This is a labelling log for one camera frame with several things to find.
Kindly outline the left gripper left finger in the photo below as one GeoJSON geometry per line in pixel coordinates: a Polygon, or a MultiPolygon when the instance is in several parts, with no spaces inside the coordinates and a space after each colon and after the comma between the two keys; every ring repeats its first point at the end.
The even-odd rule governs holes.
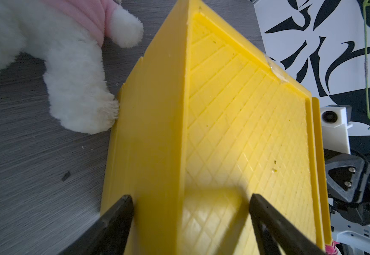
{"type": "Polygon", "coordinates": [[[123,195],[61,255],[123,255],[134,217],[134,203],[123,195]]]}

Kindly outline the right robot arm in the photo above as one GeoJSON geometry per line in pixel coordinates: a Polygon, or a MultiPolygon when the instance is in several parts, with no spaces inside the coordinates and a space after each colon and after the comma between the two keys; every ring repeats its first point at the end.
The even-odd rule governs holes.
{"type": "Polygon", "coordinates": [[[370,161],[325,149],[332,239],[343,255],[370,255],[370,161]]]}

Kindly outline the yellow plastic drawer cabinet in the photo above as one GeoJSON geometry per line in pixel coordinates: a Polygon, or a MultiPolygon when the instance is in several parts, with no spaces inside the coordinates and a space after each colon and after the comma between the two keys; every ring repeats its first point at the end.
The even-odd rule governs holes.
{"type": "Polygon", "coordinates": [[[119,93],[101,213],[123,195],[127,255],[256,255],[262,195],[325,248],[311,93],[202,1],[178,1],[119,93]]]}

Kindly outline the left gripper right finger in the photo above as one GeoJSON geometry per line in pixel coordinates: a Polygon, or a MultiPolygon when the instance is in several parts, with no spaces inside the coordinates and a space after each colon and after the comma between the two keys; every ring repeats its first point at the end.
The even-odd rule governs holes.
{"type": "Polygon", "coordinates": [[[249,213],[261,255],[324,255],[261,194],[254,193],[249,213]]]}

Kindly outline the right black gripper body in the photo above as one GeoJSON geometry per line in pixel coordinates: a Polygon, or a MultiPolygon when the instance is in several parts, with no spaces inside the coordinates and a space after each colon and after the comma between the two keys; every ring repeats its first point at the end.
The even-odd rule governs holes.
{"type": "Polygon", "coordinates": [[[345,154],[325,149],[330,211],[360,225],[370,225],[370,161],[359,152],[345,154]]]}

